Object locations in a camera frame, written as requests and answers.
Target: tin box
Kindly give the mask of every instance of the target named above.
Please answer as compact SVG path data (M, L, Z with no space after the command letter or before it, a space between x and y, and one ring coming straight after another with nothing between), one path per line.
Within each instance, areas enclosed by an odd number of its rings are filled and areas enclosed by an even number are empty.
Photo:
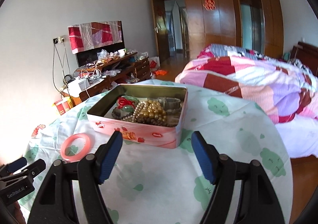
M105 117L120 96L137 98L172 97L182 102L182 110L176 127L163 127L134 122L125 122ZM179 146L187 106L188 91L185 87L162 85L120 84L102 97L87 112L91 126L97 132L112 135L117 130L128 141L174 149Z

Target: striped blanket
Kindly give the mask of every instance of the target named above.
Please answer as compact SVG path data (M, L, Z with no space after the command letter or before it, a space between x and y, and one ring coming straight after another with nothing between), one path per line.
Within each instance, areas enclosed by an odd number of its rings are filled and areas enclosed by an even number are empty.
M295 114L318 119L318 79L293 65L246 57L190 61L175 82L196 85L256 102L274 123Z

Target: pink jade bangle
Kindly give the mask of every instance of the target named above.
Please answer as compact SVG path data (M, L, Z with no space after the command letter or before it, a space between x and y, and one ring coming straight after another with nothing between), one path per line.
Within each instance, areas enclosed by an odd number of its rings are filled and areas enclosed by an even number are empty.
M84 148L77 154L75 154L74 156L67 156L65 155L65 149L76 139L78 138L82 138L85 139L85 145ZM72 136L69 136L69 138L67 138L62 146L61 146L61 157L68 161L68 162L76 162L81 160L83 157L85 157L87 155L87 153L89 152L91 148L91 140L89 138L88 135L86 135L85 133L77 133L74 134Z

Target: doorway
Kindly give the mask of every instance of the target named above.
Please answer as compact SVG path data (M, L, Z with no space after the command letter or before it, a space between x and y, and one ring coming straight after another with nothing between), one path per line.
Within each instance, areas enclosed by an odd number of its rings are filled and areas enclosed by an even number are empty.
M166 60L190 59L188 19L185 0L152 0L157 53Z
M264 54L265 25L261 0L239 0L242 21L242 47Z
M188 19L185 0L164 0L170 57L187 57L189 51Z

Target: table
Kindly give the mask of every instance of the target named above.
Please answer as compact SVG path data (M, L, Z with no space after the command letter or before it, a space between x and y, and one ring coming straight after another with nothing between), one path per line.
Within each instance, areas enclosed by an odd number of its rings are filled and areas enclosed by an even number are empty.
M142 84L186 86L189 91L182 142L176 149L163 149L124 140L110 178L100 186L114 223L199 223L207 208L214 186L202 175L191 146L191 133L201 132L207 143L235 161L259 160L277 193L286 223L289 223L293 179L290 159L272 121L250 101L230 97L213 90L160 80ZM47 169L34 180L36 191L54 160L60 158L63 141L74 133L85 132L93 138L94 153L109 137L95 132L86 112L104 94L89 98L74 107L29 142L26 158L31 163L43 158ZM69 155L83 147L75 141ZM36 191L19 203L30 209ZM240 181L234 188L226 223L233 223L239 199ZM77 213L86 219L80 203L79 188L74 182Z

